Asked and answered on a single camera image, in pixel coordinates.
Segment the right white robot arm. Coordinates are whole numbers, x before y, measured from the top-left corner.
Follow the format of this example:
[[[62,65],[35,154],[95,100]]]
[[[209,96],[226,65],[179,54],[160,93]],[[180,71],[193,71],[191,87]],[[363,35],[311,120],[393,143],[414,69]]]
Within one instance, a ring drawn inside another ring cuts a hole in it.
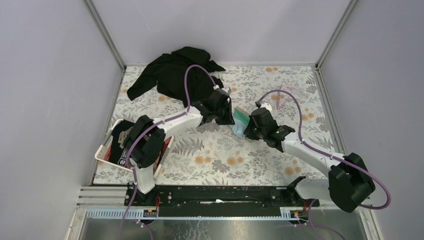
[[[325,175],[325,179],[306,177],[295,183],[286,193],[287,201],[293,206],[317,199],[332,201],[351,213],[376,189],[359,155],[330,153],[319,145],[306,143],[292,127],[278,125],[264,107],[251,113],[244,134],[248,139],[262,140],[270,148],[301,159]]]

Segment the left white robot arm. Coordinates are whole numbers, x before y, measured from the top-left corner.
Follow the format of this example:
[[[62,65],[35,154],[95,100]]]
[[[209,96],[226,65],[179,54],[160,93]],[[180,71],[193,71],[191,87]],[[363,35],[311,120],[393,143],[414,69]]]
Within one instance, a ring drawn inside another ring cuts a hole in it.
[[[166,118],[147,115],[138,118],[123,146],[125,164],[134,175],[135,197],[142,205],[148,206],[155,200],[153,166],[163,150],[165,139],[211,122],[234,125],[230,93],[229,87],[217,88],[205,99],[190,103],[186,109]]]

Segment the light blue cleaning cloth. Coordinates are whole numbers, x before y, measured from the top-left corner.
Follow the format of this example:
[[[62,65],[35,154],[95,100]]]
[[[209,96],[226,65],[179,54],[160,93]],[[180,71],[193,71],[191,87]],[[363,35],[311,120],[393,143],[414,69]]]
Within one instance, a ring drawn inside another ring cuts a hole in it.
[[[245,130],[247,129],[247,125],[242,121],[234,120],[234,125],[231,127],[233,133],[239,137],[244,139],[246,137]]]

